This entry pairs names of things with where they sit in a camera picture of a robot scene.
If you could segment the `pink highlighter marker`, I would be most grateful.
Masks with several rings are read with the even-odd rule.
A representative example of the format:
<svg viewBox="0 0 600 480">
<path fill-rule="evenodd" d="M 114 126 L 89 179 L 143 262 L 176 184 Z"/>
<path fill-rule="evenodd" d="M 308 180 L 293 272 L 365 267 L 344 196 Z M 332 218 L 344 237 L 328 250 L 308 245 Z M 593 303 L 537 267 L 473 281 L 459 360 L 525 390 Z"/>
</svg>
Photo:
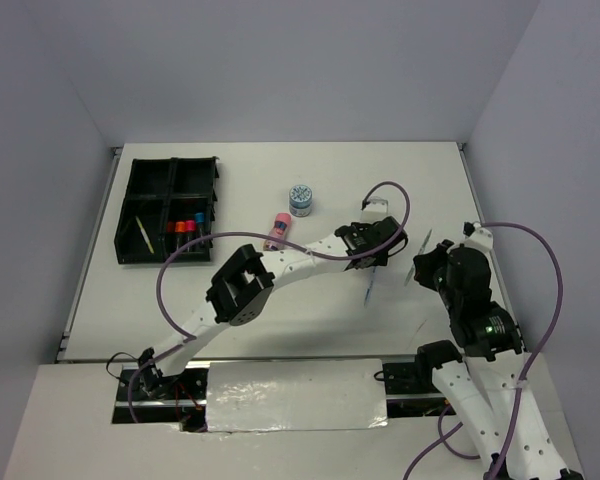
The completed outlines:
<svg viewBox="0 0 600 480">
<path fill-rule="evenodd" d="M 196 224 L 196 230 L 194 232 L 186 232 L 185 231 L 185 241 L 187 244 L 189 244 L 190 242 L 192 242 L 193 240 L 195 240 L 198 237 L 198 232 L 197 232 L 197 224 Z M 197 251 L 197 246 L 196 245 L 190 245 L 187 248 L 187 251 L 190 253 L 196 252 Z"/>
</svg>

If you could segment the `orange highlighter marker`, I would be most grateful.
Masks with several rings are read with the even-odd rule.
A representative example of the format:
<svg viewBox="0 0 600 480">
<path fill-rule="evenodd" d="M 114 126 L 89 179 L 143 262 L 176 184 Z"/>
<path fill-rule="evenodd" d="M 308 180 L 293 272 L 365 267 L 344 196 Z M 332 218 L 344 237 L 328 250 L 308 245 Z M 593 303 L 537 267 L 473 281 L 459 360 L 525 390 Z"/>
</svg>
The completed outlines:
<svg viewBox="0 0 600 480">
<path fill-rule="evenodd" d="M 185 243 L 185 231 L 183 233 L 176 233 L 174 229 L 174 250 L 179 250 Z"/>
</svg>

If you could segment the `yellow pen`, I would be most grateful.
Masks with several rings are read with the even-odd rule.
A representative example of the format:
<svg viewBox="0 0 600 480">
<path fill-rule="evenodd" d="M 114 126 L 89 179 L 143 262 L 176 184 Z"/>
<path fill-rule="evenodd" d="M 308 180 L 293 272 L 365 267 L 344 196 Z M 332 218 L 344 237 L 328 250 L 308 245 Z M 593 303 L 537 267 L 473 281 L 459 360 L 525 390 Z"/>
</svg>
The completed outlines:
<svg viewBox="0 0 600 480">
<path fill-rule="evenodd" d="M 137 215 L 135 216 L 135 222 L 139 228 L 140 234 L 142 236 L 142 239 L 143 239 L 149 253 L 152 255 L 155 254 L 155 250 L 154 250 L 153 244 L 149 238 L 149 235 L 148 235 L 142 221 L 140 220 L 140 218 Z"/>
</svg>

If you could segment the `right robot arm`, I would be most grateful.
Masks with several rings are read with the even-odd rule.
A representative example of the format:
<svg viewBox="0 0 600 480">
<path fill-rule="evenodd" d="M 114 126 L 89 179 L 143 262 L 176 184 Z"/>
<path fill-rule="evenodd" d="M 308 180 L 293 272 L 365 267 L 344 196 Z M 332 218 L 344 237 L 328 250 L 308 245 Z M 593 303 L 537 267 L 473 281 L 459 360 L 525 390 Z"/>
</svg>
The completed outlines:
<svg viewBox="0 0 600 480">
<path fill-rule="evenodd" d="M 579 479 L 557 451 L 527 382 L 528 356 L 511 315 L 492 298 L 476 245 L 438 244 L 414 259 L 415 281 L 437 292 L 453 338 L 419 347 L 415 380 L 439 391 L 472 440 L 487 479 Z"/>
</svg>

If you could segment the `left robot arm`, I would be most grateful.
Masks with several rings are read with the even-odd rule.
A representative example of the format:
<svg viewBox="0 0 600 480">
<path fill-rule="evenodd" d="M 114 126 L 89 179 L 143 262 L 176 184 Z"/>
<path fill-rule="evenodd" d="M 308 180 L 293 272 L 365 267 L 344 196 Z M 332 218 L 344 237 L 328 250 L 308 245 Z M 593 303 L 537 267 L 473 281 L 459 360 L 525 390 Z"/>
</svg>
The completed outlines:
<svg viewBox="0 0 600 480">
<path fill-rule="evenodd" d="M 391 250 L 407 244 L 404 225 L 388 216 L 353 222 L 321 240 L 295 249 L 259 252 L 238 248 L 211 279 L 202 303 L 175 333 L 143 351 L 129 380 L 149 397 L 162 399 L 175 389 L 188 362 L 230 327 L 255 320 L 274 292 L 314 276 L 386 266 Z"/>
</svg>

